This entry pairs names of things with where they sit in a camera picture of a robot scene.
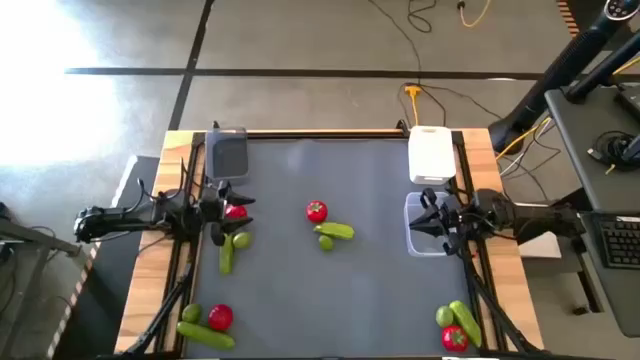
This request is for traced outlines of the black smooth pole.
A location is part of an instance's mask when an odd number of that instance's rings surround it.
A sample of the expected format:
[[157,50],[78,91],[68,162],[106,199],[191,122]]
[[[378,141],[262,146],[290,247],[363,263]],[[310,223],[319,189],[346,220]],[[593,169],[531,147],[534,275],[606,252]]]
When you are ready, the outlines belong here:
[[635,56],[640,53],[640,29],[618,50],[609,54],[585,78],[565,92],[570,102],[583,100],[597,86],[607,82],[613,75],[624,71],[637,62]]

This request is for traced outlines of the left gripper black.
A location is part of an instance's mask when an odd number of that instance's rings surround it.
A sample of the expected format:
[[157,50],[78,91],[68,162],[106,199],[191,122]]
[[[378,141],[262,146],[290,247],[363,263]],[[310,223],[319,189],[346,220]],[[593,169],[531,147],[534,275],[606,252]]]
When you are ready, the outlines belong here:
[[256,202],[254,198],[240,195],[230,189],[230,183],[226,180],[207,183],[198,202],[203,223],[210,225],[209,234],[216,246],[225,244],[225,234],[236,232],[253,221],[252,217],[226,218],[227,204],[244,206]]

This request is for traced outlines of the grey plastic basket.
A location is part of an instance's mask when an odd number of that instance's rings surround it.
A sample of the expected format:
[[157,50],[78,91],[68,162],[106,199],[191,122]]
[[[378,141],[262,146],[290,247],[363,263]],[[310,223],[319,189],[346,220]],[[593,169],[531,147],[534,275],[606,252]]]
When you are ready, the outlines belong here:
[[205,173],[211,179],[248,175],[248,136],[245,128],[214,128],[205,136]]

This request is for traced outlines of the clear plastic basket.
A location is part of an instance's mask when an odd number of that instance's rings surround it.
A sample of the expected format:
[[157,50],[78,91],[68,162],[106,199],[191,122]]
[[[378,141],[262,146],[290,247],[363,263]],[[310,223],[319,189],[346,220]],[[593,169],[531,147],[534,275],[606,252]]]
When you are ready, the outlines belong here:
[[443,257],[446,255],[443,247],[448,240],[446,235],[434,237],[409,228],[409,224],[425,212],[420,198],[420,192],[410,192],[405,198],[404,227],[408,253],[418,258]]

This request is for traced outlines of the black keyboard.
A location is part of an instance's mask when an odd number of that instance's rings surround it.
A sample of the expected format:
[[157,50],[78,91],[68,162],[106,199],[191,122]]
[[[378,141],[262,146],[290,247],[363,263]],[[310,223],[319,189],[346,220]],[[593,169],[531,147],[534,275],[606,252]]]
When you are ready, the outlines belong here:
[[598,214],[595,223],[604,265],[640,270],[640,217]]

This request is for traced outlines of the black floor mat striped edge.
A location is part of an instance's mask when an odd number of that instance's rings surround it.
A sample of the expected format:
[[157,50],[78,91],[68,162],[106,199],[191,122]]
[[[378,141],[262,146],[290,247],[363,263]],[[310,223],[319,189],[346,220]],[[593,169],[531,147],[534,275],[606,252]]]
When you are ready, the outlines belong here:
[[[93,205],[129,207],[139,195],[137,181],[151,187],[159,159],[133,155],[113,171],[104,164],[83,164],[65,173],[47,206],[64,240],[73,242],[76,216]],[[61,255],[50,271],[62,281],[53,301],[62,307],[48,360],[90,360],[115,351],[142,234],[83,245],[77,257]]]

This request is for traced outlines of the green toy cucumber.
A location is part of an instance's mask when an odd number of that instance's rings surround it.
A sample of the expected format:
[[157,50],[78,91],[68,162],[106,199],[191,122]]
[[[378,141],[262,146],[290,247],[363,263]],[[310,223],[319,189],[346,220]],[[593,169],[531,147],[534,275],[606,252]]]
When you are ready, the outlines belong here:
[[448,307],[453,312],[458,325],[466,332],[473,345],[475,347],[481,347],[483,343],[482,330],[475,320],[470,308],[464,302],[459,300],[451,302]]
[[214,349],[230,350],[236,345],[231,336],[194,323],[181,321],[177,324],[176,331],[190,340]]
[[219,272],[221,275],[229,275],[232,272],[233,256],[233,239],[229,234],[225,234],[224,244],[219,248]]
[[355,236],[355,230],[350,225],[335,222],[318,224],[314,227],[313,231],[329,237],[346,240],[351,240]]

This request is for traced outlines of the black ribbed post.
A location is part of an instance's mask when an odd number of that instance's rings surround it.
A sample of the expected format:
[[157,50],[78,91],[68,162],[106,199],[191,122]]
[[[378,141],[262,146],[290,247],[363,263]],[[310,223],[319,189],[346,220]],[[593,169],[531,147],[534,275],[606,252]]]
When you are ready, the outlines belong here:
[[628,22],[628,19],[614,20],[601,13],[573,38],[515,108],[488,127],[493,149],[503,151],[531,129],[546,109],[545,92],[570,84]]

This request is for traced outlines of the white box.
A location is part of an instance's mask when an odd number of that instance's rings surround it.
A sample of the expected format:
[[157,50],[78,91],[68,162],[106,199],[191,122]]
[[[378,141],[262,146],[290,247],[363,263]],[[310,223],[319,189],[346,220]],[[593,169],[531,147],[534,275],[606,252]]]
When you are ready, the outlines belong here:
[[561,258],[555,227],[561,216],[545,204],[517,203],[513,235],[520,253],[531,258]]

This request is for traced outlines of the black aluminium rig frame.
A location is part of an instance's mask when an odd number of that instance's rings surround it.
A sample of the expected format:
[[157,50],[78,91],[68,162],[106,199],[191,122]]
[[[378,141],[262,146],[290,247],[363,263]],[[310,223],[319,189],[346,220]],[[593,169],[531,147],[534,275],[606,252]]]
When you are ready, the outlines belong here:
[[[249,135],[258,139],[272,140],[363,140],[399,139],[400,129],[289,129],[251,130]],[[192,145],[204,139],[203,130],[170,130],[165,134],[160,162],[156,172],[154,190],[167,190],[179,182],[179,160],[192,156]],[[455,129],[456,184],[464,190],[490,188],[503,189],[488,130],[485,128]],[[530,288],[526,279],[520,250],[511,233],[504,237],[492,237],[480,246],[472,243],[470,248],[485,252],[474,259],[480,276],[493,281],[496,299],[514,325],[526,339],[542,349],[539,323],[534,310]],[[124,315],[120,324],[114,350],[121,352],[133,345],[161,306],[168,290],[170,260],[178,256],[178,268],[185,267],[186,245],[159,245],[150,255],[134,263]]]

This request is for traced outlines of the white plastic basket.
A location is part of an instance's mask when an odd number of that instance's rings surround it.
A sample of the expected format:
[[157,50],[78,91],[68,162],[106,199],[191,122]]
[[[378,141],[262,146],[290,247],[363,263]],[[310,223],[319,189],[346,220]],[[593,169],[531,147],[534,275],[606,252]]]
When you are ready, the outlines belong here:
[[408,139],[409,178],[414,184],[443,185],[456,175],[451,130],[414,126]]

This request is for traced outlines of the grey side table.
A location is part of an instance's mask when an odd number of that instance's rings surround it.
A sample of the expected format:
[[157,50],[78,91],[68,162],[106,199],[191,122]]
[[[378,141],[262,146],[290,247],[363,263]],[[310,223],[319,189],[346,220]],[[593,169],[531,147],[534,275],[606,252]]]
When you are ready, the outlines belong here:
[[49,252],[57,250],[59,253],[75,257],[81,251],[81,247],[13,222],[3,202],[0,202],[0,242],[21,243],[21,250],[33,250],[36,253],[33,269],[25,279],[23,288],[19,288],[20,265],[18,260],[15,261],[16,266],[11,275],[11,296],[0,308],[0,320],[5,319],[7,324],[4,341],[0,346],[0,360],[9,360],[22,323],[28,317],[29,303],[37,292],[37,282],[42,277]]

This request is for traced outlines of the grey table mat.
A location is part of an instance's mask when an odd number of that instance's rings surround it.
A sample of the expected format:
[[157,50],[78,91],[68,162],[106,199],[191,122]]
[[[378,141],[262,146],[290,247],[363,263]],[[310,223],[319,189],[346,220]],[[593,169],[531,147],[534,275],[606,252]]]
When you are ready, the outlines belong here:
[[[439,355],[438,307],[466,300],[455,257],[418,258],[406,246],[404,204],[416,187],[399,139],[258,141],[236,192],[254,198],[252,244],[221,275],[205,239],[193,299],[230,306],[232,358]],[[323,251],[306,217],[324,202],[324,222],[350,225],[351,240]]]

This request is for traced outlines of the dark grey desk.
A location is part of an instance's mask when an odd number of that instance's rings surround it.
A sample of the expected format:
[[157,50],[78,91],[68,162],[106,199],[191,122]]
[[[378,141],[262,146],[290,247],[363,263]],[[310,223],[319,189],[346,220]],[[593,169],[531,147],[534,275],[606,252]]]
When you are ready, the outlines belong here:
[[598,142],[619,132],[640,135],[640,122],[616,102],[615,88],[597,88],[585,100],[572,103],[562,90],[545,93],[571,163],[591,207],[582,214],[584,242],[621,333],[640,338],[640,270],[604,265],[598,214],[640,217],[640,169],[612,170],[589,155]]

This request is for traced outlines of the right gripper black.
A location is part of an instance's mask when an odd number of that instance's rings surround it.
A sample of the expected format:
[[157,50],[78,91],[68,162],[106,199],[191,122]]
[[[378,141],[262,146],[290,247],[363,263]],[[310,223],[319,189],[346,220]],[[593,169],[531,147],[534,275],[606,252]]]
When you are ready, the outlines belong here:
[[420,202],[423,212],[409,222],[409,229],[433,237],[446,235],[448,240],[443,245],[446,255],[458,254],[466,244],[466,231],[460,230],[464,223],[457,197],[450,193],[438,196],[432,188],[425,188]]

